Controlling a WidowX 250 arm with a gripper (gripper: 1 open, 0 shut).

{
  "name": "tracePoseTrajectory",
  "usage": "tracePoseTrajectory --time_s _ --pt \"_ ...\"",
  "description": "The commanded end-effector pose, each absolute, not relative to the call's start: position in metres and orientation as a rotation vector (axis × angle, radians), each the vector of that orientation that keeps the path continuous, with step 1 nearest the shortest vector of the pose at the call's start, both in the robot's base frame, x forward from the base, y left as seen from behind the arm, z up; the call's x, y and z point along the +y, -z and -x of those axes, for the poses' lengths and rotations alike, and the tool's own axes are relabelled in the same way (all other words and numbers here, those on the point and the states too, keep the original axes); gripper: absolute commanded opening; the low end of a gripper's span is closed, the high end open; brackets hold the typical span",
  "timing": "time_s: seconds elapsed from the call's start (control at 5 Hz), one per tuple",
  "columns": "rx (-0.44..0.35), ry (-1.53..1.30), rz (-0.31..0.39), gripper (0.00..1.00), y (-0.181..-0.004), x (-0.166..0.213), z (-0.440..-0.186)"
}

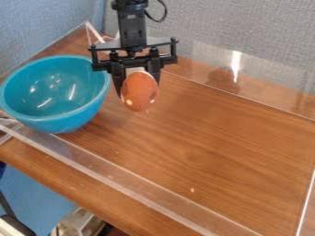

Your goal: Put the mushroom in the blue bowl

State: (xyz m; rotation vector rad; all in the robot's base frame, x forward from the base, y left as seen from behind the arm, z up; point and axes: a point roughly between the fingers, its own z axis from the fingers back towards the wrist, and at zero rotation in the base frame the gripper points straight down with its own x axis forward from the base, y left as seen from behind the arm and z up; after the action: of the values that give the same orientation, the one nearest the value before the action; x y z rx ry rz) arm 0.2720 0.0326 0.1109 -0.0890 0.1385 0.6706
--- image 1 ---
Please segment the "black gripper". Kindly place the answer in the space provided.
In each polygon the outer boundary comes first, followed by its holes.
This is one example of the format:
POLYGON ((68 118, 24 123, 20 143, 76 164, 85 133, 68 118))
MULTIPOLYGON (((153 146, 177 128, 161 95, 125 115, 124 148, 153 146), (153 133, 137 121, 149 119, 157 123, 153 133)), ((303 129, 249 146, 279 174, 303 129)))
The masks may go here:
POLYGON ((156 83, 160 83, 161 68, 164 65, 177 63, 175 38, 147 37, 147 43, 135 47, 123 47, 120 40, 92 44, 88 48, 91 52, 91 66, 95 71, 105 70, 112 74, 112 80, 117 95, 125 74, 116 69, 144 67, 152 75, 156 83))

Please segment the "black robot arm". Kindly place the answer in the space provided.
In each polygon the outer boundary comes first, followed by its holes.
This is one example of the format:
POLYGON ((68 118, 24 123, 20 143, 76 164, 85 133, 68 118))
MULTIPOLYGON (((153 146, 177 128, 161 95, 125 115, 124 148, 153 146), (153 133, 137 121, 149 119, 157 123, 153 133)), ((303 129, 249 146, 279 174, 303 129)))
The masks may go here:
POLYGON ((164 65, 177 63, 175 38, 156 38, 147 35, 145 18, 152 19, 148 0, 113 0, 117 11, 119 38, 111 42, 92 44, 88 48, 92 70, 111 74, 116 92, 120 94, 129 68, 143 67, 160 83, 164 65))

